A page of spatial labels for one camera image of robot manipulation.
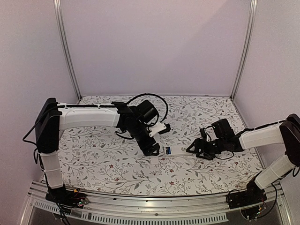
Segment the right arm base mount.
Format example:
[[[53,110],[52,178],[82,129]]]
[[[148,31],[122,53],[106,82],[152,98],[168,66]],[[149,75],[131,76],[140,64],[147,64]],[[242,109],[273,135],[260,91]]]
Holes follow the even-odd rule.
[[[225,198],[229,208],[240,208],[240,213],[246,220],[258,219],[262,210],[266,209],[266,200],[267,196],[264,190],[254,193],[253,191],[234,189]]]

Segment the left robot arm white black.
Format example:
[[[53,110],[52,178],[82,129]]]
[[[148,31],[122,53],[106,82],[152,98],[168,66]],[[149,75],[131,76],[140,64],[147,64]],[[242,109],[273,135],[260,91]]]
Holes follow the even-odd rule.
[[[156,131],[149,122],[158,116],[154,105],[144,100],[137,106],[123,102],[111,105],[68,105],[59,104],[55,98],[46,100],[32,131],[42,162],[51,195],[59,203],[66,203],[70,194],[64,189],[64,182],[58,158],[60,134],[66,129],[79,127],[114,127],[129,132],[145,156],[159,153],[160,146],[154,139]]]

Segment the white battery cover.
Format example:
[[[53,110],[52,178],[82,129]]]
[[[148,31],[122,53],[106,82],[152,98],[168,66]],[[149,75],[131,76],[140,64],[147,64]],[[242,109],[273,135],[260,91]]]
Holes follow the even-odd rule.
[[[158,157],[151,157],[150,162],[151,162],[151,165],[157,165],[157,164],[159,164],[159,158]]]

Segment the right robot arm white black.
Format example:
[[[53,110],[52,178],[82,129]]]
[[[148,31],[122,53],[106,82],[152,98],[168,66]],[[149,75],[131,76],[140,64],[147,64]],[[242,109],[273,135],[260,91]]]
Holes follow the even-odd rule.
[[[246,204],[253,204],[267,186],[300,166],[300,119],[296,114],[290,114],[278,122],[246,128],[237,134],[226,119],[212,123],[210,128],[213,129],[216,139],[211,140],[206,129],[202,128],[200,130],[202,137],[195,139],[187,147],[188,153],[194,153],[198,158],[213,160],[223,151],[242,152],[271,144],[285,146],[283,156],[247,184],[247,190],[242,195],[242,200]]]

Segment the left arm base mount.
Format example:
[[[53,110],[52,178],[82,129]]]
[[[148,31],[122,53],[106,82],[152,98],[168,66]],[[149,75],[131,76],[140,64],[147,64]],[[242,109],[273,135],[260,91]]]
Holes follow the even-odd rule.
[[[55,189],[48,188],[45,199],[66,208],[82,209],[84,205],[89,203],[87,195],[80,192],[79,188],[72,191],[67,190],[65,187]]]

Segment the white remote control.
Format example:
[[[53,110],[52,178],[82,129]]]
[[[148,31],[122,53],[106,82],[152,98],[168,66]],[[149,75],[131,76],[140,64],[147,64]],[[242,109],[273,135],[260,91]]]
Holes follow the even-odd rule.
[[[172,157],[172,156],[188,156],[188,155],[191,155],[191,153],[188,153],[186,152],[186,148],[184,147],[180,147],[180,146],[169,146],[171,148],[171,155],[167,155],[165,153],[165,148],[164,147],[164,153],[163,155],[164,156],[167,156],[167,157]]]

